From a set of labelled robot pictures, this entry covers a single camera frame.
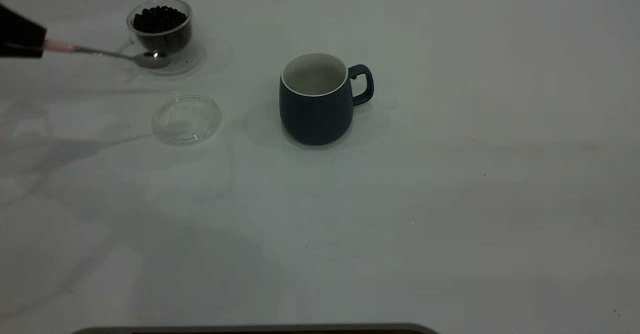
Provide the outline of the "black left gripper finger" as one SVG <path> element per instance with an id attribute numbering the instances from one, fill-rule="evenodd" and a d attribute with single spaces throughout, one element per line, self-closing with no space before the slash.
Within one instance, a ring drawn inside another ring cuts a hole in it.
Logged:
<path id="1" fill-rule="evenodd" d="M 20 47 L 18 45 L 0 45 L 1 58 L 42 58 L 39 48 Z"/>
<path id="2" fill-rule="evenodd" d="M 0 42 L 13 45 L 43 45 L 47 29 L 0 5 Z"/>

